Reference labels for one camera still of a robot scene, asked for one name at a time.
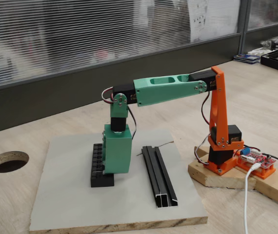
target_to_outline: green robotic arm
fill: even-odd
[[[128,173],[132,135],[126,124],[128,104],[139,107],[208,91],[215,80],[212,70],[195,74],[136,79],[132,84],[113,87],[111,124],[103,132],[102,162],[104,174]]]

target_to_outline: table surface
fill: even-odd
[[[247,145],[278,156],[278,70],[237,61],[219,67],[225,72],[228,124],[240,128]],[[206,94],[196,95],[140,108],[131,105],[138,129],[167,128],[171,131],[186,170],[195,159],[193,147],[200,144],[209,131],[200,112],[205,97]],[[208,102],[204,106],[207,117],[209,110]],[[28,233],[49,141],[56,136],[101,133],[104,124],[110,121],[109,116],[108,104],[100,101],[0,132],[0,154],[23,151],[30,156],[21,169],[0,173],[0,234]],[[131,118],[127,121],[134,129]],[[193,182],[208,212],[207,224],[133,232],[243,233],[244,191],[206,188]],[[250,191],[247,214],[250,233],[278,233],[276,202]]]

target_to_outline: hole in table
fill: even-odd
[[[21,151],[0,154],[0,173],[16,171],[27,164],[29,156]]]

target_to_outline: green arm link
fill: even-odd
[[[207,90],[204,81],[189,82],[188,76],[189,74],[183,74],[134,80],[138,106],[201,94]]]

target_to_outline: white board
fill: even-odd
[[[91,188],[93,144],[101,143],[101,139],[102,134],[88,134],[61,136],[51,141],[31,215],[31,233],[45,233],[43,230],[58,230],[55,233],[61,233],[60,230],[73,227],[193,217],[201,218],[200,223],[207,221],[201,198],[187,167],[180,160],[169,131],[138,131],[133,140],[129,173],[115,175],[114,187]],[[160,151],[178,199],[178,207],[156,208],[144,159],[139,155],[146,145],[163,145]]]

